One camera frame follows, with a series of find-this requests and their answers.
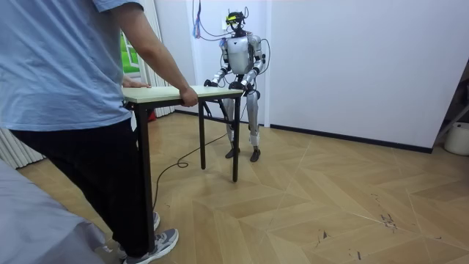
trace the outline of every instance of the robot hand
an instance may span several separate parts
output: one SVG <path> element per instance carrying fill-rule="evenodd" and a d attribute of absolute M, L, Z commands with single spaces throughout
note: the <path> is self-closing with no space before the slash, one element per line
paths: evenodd
<path fill-rule="evenodd" d="M 229 89 L 241 89 L 243 91 L 249 91 L 249 90 L 252 90 L 253 87 L 251 84 L 246 84 L 245 86 L 243 84 L 241 84 L 239 81 L 233 81 L 230 85 L 229 85 Z"/>
<path fill-rule="evenodd" d="M 213 81 L 207 79 L 207 80 L 205 80 L 205 82 L 204 82 L 204 86 L 205 86 L 205 87 L 207 87 L 207 86 L 209 86 L 209 87 L 218 87 L 218 84 L 216 84 L 216 83 L 214 83 Z"/>

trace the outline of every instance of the person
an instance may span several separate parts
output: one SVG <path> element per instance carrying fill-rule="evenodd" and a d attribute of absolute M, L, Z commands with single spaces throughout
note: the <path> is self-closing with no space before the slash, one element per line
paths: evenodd
<path fill-rule="evenodd" d="M 147 252 L 143 180 L 123 106 L 121 30 L 145 62 L 197 104 L 138 0 L 0 1 L 0 127 L 50 159 L 79 187 L 125 250 L 126 263 L 167 254 L 177 230 Z M 155 226 L 159 217 L 154 213 Z"/>

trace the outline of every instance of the herringbone parquet floor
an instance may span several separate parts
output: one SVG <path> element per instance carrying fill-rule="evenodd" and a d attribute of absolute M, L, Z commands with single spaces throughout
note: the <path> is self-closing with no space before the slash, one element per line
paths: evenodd
<path fill-rule="evenodd" d="M 198 147 L 197 118 L 149 124 L 152 175 Z M 225 133 L 206 121 L 207 141 Z M 226 138 L 160 180 L 159 230 L 180 231 L 163 264 L 469 263 L 469 159 L 262 129 L 249 162 L 241 128 L 240 180 L 231 182 Z M 48 161 L 20 170 L 72 212 L 111 231 Z M 114 253 L 101 253 L 119 263 Z"/>

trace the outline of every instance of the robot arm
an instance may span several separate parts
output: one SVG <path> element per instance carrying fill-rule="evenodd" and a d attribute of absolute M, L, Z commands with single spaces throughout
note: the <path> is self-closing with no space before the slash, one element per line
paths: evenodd
<path fill-rule="evenodd" d="M 204 86 L 217 87 L 218 83 L 221 81 L 221 79 L 231 70 L 231 67 L 229 66 L 226 41 L 223 41 L 220 44 L 220 48 L 221 48 L 221 53 L 222 53 L 222 56 L 223 56 L 224 63 L 222 65 L 221 69 L 213 76 L 212 81 L 206 80 L 205 83 L 204 83 Z"/>
<path fill-rule="evenodd" d="M 249 44 L 254 48 L 254 58 L 256 59 L 252 70 L 246 73 L 241 81 L 244 87 L 251 85 L 251 82 L 256 79 L 259 73 L 264 69 L 265 55 L 262 53 L 261 38 L 258 36 L 249 36 Z"/>

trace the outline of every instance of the table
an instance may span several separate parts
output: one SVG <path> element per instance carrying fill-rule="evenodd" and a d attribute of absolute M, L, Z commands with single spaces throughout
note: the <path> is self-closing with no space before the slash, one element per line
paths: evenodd
<path fill-rule="evenodd" d="M 243 91 L 237 89 L 225 89 L 219 87 L 192 86 L 199 96 L 199 136 L 200 136 L 200 167 L 206 168 L 205 161 L 205 129 L 204 119 L 230 124 L 234 130 L 234 149 L 237 150 L 240 144 L 240 105 Z M 183 103 L 179 90 L 174 87 L 152 87 L 152 88 L 123 88 L 125 100 L 128 102 L 136 116 L 138 142 L 139 142 L 139 167 L 143 177 L 145 195 L 145 207 L 147 209 L 147 230 L 149 248 L 152 252 L 155 248 L 155 234 L 153 231 L 153 206 L 152 206 L 152 176 L 149 161 L 149 139 L 148 139 L 148 119 L 147 109 L 154 109 L 165 106 L 178 106 Z M 204 115 L 205 102 L 217 103 L 218 100 L 234 98 L 234 119 L 228 121 Z M 233 181 L 237 181 L 238 151 L 233 156 Z"/>

